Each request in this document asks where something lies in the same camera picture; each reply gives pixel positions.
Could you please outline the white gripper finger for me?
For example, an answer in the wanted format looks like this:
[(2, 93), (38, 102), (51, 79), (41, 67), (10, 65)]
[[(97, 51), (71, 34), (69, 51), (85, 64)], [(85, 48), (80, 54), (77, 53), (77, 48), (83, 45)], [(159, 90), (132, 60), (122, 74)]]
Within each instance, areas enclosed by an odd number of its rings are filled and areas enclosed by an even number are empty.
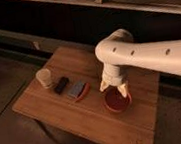
[(105, 81), (101, 81), (101, 84), (100, 84), (100, 91), (101, 92), (104, 92), (107, 88), (108, 88), (109, 84), (106, 83)]
[(127, 87), (127, 85), (126, 84), (121, 84), (117, 88), (118, 88), (119, 93), (121, 93), (121, 95), (124, 98), (127, 98), (127, 96), (128, 96), (128, 87)]

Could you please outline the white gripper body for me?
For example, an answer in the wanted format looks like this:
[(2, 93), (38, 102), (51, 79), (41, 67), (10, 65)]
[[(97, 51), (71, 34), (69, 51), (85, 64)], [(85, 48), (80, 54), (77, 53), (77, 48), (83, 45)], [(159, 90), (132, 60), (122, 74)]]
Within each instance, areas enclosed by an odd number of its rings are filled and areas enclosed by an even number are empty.
[(102, 80), (110, 86), (120, 86), (124, 82), (123, 69), (120, 66), (104, 63)]

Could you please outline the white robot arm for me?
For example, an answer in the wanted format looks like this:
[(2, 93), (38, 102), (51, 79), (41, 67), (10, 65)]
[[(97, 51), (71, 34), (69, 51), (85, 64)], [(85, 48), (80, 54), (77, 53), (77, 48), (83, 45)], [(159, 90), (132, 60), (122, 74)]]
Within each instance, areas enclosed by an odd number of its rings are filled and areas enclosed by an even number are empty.
[(127, 97), (126, 65), (181, 76), (181, 40), (128, 43), (131, 38), (127, 30), (118, 29), (97, 44), (96, 58), (103, 63), (102, 92), (115, 86)]

